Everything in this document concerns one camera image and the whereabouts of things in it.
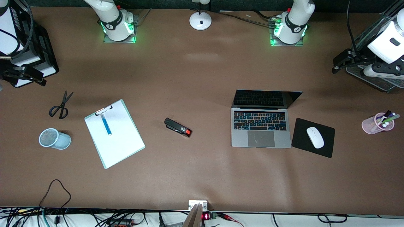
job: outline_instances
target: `green light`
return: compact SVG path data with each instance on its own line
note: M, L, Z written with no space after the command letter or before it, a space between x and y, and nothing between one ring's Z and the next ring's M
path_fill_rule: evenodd
M126 29L128 30L129 34L132 34L133 33L133 24L125 22L124 25L125 25Z
M105 27L104 27L104 25L102 24L102 22L100 22L100 24L101 24L101 26L102 26L102 30L104 30L104 33L106 34L106 33L107 33L107 31L105 31Z
M307 25L306 25L306 27L303 29L302 37L305 35L306 29L307 29Z
M280 23L278 26L276 26L276 27L275 27L275 30L274 30L274 36L279 36L280 30L282 30L282 28L283 28L283 24L282 24L282 23Z

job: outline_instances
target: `scissors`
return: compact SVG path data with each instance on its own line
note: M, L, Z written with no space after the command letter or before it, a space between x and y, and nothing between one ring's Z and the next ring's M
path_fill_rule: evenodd
M62 109L61 111L60 111L60 116L59 116L59 119L63 119L63 118L65 118L66 116L67 116L67 114L69 113L69 111L65 108L65 104L66 104L66 102L70 99L70 97L73 95L73 92L66 98L66 95L67 95L67 91L65 91L65 95L63 96L63 100L62 100L62 103L60 104L60 106L54 106L54 107L52 107L50 110L49 110L49 115L51 116L51 117L53 117L55 114L56 114L56 112L58 112L59 111L59 109Z

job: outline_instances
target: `trackpad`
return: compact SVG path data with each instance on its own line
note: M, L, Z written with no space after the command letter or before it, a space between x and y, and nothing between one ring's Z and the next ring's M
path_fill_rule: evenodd
M249 147L275 147L273 131L248 131Z

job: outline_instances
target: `laptop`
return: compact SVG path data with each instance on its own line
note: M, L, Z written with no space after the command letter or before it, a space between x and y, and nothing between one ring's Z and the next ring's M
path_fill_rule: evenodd
M301 94L237 90L231 107L231 146L291 148L287 108Z

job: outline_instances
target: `laptop screen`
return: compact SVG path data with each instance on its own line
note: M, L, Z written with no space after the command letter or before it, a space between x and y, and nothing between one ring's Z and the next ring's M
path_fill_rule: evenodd
M237 90L233 107L287 109L302 93L301 91Z

